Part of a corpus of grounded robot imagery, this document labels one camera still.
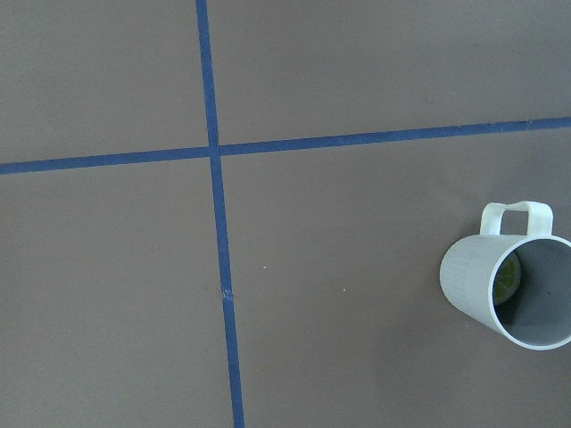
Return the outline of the white ribbed mug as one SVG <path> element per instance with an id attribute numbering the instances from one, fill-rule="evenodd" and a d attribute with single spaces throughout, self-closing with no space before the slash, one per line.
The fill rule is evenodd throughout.
<path id="1" fill-rule="evenodd" d="M 552 233 L 551 207 L 540 202 L 484 207 L 480 231 L 454 243 L 440 267 L 446 299 L 515 344 L 554 350 L 570 342 L 570 243 Z M 501 263 L 515 255 L 518 286 L 493 301 Z"/>

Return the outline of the yellow lemon slice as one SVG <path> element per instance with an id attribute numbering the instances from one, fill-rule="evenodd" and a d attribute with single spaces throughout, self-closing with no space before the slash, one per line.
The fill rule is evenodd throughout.
<path id="1" fill-rule="evenodd" d="M 511 252 L 500 264 L 496 271 L 493 287 L 492 301 L 499 306 L 511 299 L 521 284 L 522 268 L 518 255 Z"/>

